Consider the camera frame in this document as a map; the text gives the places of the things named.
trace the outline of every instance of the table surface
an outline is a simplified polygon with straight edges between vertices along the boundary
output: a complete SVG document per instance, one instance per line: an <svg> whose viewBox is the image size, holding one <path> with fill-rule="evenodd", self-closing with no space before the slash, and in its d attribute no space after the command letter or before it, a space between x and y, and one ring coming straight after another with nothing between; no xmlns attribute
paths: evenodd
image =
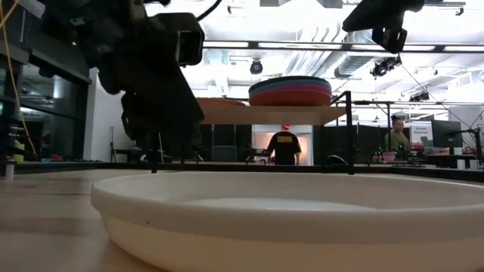
<svg viewBox="0 0 484 272"><path fill-rule="evenodd" d="M0 181L0 270L162 272L109 241L89 202L93 182L147 173L88 170L16 175L13 186Z"/></svg>

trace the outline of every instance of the spotlight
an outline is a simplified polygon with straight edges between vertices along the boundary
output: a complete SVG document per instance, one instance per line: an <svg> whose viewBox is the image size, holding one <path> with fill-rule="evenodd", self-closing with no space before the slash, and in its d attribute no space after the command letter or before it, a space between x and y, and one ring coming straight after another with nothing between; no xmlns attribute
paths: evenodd
<svg viewBox="0 0 484 272"><path fill-rule="evenodd" d="M464 7L460 7L459 11L455 12L455 16L461 16L464 13Z"/></svg>
<svg viewBox="0 0 484 272"><path fill-rule="evenodd" d="M427 101L429 99L430 99L429 92L428 91L422 91L419 94L412 95L408 102L421 102L421 101Z"/></svg>
<svg viewBox="0 0 484 272"><path fill-rule="evenodd" d="M262 73L263 69L264 67L262 66L260 60L254 60L250 65L250 73L253 75L259 75L260 73Z"/></svg>
<svg viewBox="0 0 484 272"><path fill-rule="evenodd" d="M395 67L402 65L402 59L398 57L388 57L381 62L376 62L375 67L370 71L370 74L377 78L385 76L389 71L394 70Z"/></svg>

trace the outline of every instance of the wooden table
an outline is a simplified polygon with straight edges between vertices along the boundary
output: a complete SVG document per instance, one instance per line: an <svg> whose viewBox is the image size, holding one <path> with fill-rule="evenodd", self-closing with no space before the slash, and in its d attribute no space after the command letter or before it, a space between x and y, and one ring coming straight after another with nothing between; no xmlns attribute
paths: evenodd
<svg viewBox="0 0 484 272"><path fill-rule="evenodd" d="M325 125L343 116L343 107L205 106L203 124Z"/></svg>
<svg viewBox="0 0 484 272"><path fill-rule="evenodd" d="M0 271L160 272L110 242L89 202L94 181L147 171L16 175L0 181Z"/></svg>

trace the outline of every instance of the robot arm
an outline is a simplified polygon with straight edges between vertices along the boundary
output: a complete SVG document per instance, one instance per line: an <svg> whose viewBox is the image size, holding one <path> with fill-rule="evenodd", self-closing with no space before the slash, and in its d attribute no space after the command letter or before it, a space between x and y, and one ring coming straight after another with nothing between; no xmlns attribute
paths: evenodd
<svg viewBox="0 0 484 272"><path fill-rule="evenodd" d="M193 14L148 17L148 2L155 1L44 0L41 32L75 42L106 92L125 92L122 119L132 140L161 132L197 144L204 116L180 66L201 62L205 35Z"/></svg>

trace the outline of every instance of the poster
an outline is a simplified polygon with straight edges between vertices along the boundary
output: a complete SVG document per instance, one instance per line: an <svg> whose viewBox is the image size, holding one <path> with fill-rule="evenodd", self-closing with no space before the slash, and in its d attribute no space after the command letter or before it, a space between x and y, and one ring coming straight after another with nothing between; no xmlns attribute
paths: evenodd
<svg viewBox="0 0 484 272"><path fill-rule="evenodd" d="M431 144L431 140L433 139L431 125L412 125L410 131L412 145L426 146Z"/></svg>

